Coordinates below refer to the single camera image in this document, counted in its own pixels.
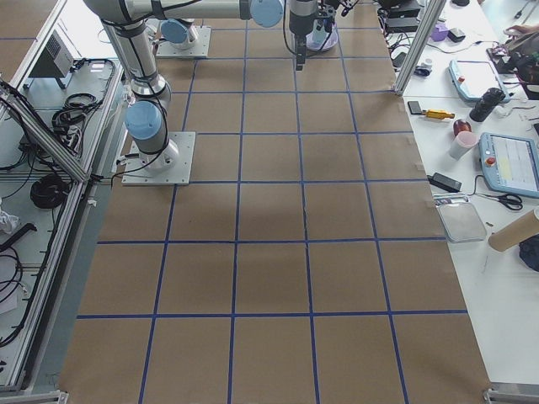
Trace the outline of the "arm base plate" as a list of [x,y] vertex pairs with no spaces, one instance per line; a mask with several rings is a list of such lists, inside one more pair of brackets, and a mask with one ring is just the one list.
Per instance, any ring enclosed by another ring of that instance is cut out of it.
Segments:
[[125,186],[188,185],[193,162],[196,134],[193,131],[169,132],[168,146],[153,161],[153,157],[139,152],[132,141],[130,153],[138,157],[125,165],[127,174],[121,182]]
[[209,26],[163,22],[162,38],[155,43],[157,58],[200,59],[208,57],[211,28]]

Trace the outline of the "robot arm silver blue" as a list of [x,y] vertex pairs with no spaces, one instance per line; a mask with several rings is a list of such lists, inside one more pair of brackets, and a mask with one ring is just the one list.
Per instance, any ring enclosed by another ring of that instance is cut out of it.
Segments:
[[138,148],[140,169],[151,176],[176,163],[178,147],[168,131],[168,104],[171,88],[159,73],[143,22],[120,26],[106,20],[102,24],[128,73],[135,97],[127,109],[125,126]]
[[301,71],[307,59],[307,37],[318,20],[334,22],[337,1],[87,1],[85,5],[103,24],[124,35],[119,47],[128,55],[154,62],[148,45],[135,44],[133,38],[145,29],[145,20],[167,19],[241,19],[254,20],[270,28],[288,24],[294,46],[288,51],[295,57]]

